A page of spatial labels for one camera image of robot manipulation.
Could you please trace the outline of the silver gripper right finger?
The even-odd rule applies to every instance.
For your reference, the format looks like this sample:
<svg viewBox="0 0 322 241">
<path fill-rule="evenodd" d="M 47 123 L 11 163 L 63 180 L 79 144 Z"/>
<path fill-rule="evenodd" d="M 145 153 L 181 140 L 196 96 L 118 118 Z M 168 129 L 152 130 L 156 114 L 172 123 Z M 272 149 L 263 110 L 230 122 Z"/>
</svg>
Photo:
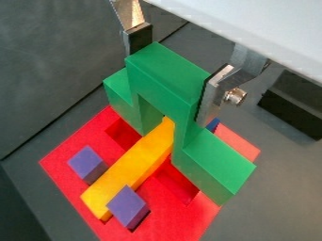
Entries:
<svg viewBox="0 0 322 241">
<path fill-rule="evenodd" d="M 222 103 L 241 105 L 248 93 L 241 86 L 268 68 L 269 59 L 236 44 L 229 62 L 205 79 L 196 122 L 206 127 L 218 117 Z"/>
</svg>

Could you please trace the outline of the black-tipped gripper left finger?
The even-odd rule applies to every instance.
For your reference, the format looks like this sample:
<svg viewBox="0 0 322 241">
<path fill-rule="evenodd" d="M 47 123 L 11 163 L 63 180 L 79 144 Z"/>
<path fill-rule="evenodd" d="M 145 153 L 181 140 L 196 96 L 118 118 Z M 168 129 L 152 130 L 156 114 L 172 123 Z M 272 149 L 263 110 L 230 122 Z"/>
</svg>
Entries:
<svg viewBox="0 0 322 241">
<path fill-rule="evenodd" d="M 133 55 L 153 42 L 153 25 L 145 21 L 140 0 L 110 0 L 122 26 L 126 55 Z"/>
</svg>

